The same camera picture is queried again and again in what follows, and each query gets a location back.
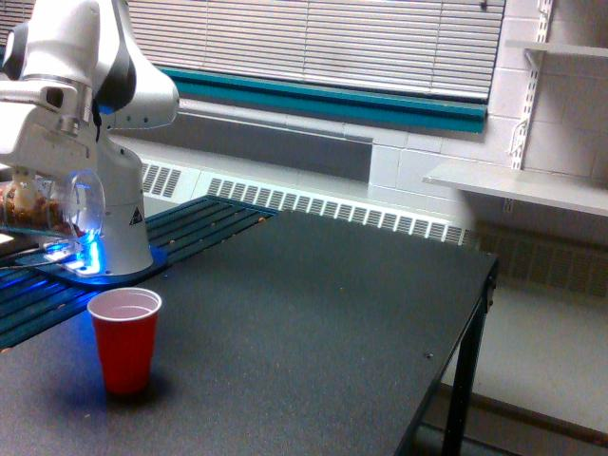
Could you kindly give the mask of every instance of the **glass jar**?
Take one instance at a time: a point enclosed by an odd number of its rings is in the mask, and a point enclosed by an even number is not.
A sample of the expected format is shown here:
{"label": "glass jar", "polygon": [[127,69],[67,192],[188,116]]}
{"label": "glass jar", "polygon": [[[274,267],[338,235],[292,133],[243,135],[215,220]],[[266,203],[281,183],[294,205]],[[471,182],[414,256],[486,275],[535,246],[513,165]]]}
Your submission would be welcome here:
{"label": "glass jar", "polygon": [[89,170],[64,179],[35,176],[27,169],[0,183],[0,229],[90,243],[102,231],[104,189]]}

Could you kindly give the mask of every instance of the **table leg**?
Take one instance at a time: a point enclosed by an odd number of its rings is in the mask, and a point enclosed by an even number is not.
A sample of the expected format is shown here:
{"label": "table leg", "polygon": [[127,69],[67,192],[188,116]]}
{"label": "table leg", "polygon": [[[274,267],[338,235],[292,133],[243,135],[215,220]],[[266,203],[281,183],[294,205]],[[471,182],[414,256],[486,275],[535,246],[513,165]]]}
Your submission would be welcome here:
{"label": "table leg", "polygon": [[473,391],[477,358],[482,343],[482,333],[484,332],[486,310],[486,303],[481,302],[460,344],[442,456],[458,456],[460,454],[465,435],[466,412]]}

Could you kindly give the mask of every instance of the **teal window frame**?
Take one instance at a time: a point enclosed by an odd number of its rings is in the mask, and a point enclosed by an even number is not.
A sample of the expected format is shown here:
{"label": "teal window frame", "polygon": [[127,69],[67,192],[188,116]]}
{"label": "teal window frame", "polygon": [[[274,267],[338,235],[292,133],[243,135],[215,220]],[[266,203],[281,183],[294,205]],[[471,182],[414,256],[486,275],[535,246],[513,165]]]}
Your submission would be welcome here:
{"label": "teal window frame", "polygon": [[[0,59],[4,48],[0,47]],[[306,85],[230,74],[160,66],[180,95],[199,96],[221,103],[268,106],[321,115],[353,123],[418,126],[483,133],[486,104],[462,103],[368,92],[339,87]]]}

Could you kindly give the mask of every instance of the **window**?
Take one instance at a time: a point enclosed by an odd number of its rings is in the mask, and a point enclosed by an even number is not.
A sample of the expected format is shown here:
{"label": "window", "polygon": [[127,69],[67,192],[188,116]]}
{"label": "window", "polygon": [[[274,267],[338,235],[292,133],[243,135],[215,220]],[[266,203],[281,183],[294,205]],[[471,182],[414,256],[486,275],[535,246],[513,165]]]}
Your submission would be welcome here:
{"label": "window", "polygon": [[[0,47],[33,3],[0,0]],[[178,68],[165,71],[185,93],[346,112],[372,122],[483,130],[505,0],[128,3],[143,53],[161,67]],[[252,90],[264,94],[256,98]],[[329,106],[331,96],[342,105]]]}
{"label": "window", "polygon": [[132,0],[155,63],[486,101],[504,0]]}

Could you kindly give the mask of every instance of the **blue mat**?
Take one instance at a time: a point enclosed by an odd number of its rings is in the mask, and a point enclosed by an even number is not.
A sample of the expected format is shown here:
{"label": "blue mat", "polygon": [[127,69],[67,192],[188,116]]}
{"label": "blue mat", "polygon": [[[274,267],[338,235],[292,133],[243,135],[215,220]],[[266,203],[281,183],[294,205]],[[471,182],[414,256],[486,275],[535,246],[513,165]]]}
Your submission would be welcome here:
{"label": "blue mat", "polygon": [[[146,220],[150,243],[176,263],[276,214],[228,199],[204,197]],[[34,270],[0,273],[0,350],[13,347],[86,308],[98,292]]]}

